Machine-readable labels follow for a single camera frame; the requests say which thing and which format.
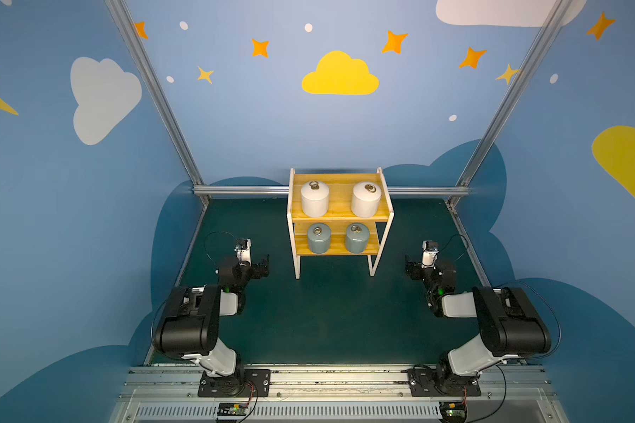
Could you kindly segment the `white canister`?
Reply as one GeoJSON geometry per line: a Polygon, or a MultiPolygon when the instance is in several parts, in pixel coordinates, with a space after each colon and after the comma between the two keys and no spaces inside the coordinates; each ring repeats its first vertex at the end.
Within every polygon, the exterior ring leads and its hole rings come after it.
{"type": "Polygon", "coordinates": [[[323,181],[311,180],[301,188],[303,213],[310,218],[320,218],[328,212],[330,199],[329,186],[323,181]]]}
{"type": "Polygon", "coordinates": [[[352,190],[351,211],[361,219],[372,218],[379,209],[382,190],[374,182],[357,183],[352,190]]]}

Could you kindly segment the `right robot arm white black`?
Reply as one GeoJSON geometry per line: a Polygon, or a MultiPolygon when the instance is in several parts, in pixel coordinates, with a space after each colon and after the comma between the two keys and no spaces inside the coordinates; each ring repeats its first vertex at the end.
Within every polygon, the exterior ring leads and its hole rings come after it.
{"type": "Polygon", "coordinates": [[[518,287],[473,287],[458,294],[452,263],[405,259],[405,273],[425,288],[426,302],[436,317],[474,318],[479,333],[461,347],[444,352],[435,368],[409,371],[410,382],[423,393],[477,396],[483,370],[504,361],[546,354],[550,331],[526,292],[518,287]]]}

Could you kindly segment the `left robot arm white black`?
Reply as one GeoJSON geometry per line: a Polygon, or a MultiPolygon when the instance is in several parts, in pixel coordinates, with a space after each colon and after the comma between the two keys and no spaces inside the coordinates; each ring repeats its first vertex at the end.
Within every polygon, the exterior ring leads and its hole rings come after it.
{"type": "Polygon", "coordinates": [[[270,274],[270,257],[254,264],[227,257],[218,269],[218,282],[202,287],[172,289],[152,329],[153,347],[174,360],[200,366],[199,396],[238,397],[258,393],[256,378],[245,375],[240,355],[220,339],[220,319],[243,312],[245,289],[252,280],[270,274]]]}

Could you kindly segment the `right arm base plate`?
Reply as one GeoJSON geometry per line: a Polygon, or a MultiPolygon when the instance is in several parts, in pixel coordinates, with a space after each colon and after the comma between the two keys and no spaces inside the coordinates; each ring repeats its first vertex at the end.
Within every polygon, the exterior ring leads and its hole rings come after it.
{"type": "Polygon", "coordinates": [[[413,397],[479,397],[482,392],[475,377],[443,374],[434,368],[407,370],[409,389],[413,397]]]}

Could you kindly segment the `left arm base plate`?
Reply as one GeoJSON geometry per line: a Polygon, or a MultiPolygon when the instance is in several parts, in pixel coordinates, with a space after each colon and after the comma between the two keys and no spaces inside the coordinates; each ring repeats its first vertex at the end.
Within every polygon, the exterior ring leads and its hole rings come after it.
{"type": "Polygon", "coordinates": [[[199,398],[267,398],[271,382],[271,370],[245,368],[233,375],[213,377],[203,373],[198,389],[199,398]]]}

